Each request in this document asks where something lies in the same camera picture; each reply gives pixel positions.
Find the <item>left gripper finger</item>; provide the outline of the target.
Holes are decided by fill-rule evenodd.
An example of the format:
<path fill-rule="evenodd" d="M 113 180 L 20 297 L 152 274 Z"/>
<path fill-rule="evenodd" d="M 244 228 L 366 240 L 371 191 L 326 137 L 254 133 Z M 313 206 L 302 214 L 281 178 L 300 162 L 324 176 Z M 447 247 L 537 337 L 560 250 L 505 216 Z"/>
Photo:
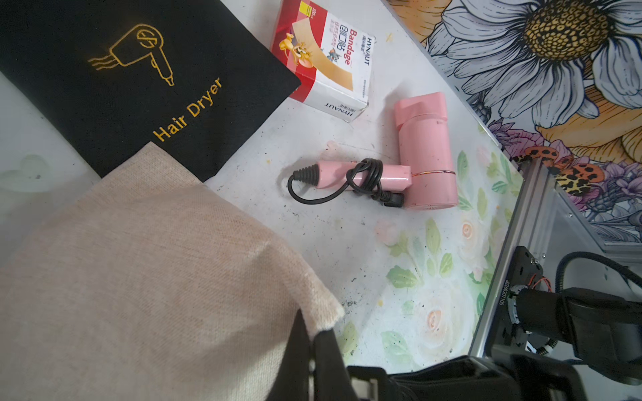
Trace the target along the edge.
<path fill-rule="evenodd" d="M 332 329 L 313 338 L 297 312 L 269 400 L 356 400 Z"/>

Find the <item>beige cloth bag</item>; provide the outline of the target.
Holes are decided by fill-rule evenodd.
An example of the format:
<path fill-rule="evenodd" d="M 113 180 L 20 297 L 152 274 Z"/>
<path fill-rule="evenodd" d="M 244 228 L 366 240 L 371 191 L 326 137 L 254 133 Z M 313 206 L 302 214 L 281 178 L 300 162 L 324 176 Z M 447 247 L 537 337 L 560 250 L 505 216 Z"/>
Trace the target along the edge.
<path fill-rule="evenodd" d="M 280 236 L 148 144 L 1 269 L 4 400 L 263 400 L 344 310 Z"/>

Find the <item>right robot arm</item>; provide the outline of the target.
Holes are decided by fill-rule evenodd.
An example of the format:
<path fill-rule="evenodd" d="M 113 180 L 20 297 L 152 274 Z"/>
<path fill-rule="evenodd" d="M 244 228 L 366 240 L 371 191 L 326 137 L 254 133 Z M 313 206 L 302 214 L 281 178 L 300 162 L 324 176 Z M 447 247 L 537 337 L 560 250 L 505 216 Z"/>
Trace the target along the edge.
<path fill-rule="evenodd" d="M 583 288 L 523 289 L 518 326 L 572 345 L 579 364 L 623 384 L 641 383 L 641 305 Z M 359 400 L 585 400 L 570 362 L 495 345 L 487 359 L 459 357 L 409 374 L 350 367 Z"/>

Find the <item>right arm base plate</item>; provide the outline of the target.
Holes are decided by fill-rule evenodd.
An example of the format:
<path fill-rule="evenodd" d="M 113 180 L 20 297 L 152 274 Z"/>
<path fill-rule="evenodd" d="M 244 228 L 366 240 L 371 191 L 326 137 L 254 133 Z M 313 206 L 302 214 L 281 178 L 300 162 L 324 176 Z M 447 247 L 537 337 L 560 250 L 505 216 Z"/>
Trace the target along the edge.
<path fill-rule="evenodd" d="M 526 349 L 528 334 L 519 326 L 517 295 L 542 276 L 543 269 L 531 252 L 524 246 L 516 247 L 506 277 L 500 282 L 500 293 L 484 346 L 486 356 L 491 356 L 494 346 Z"/>

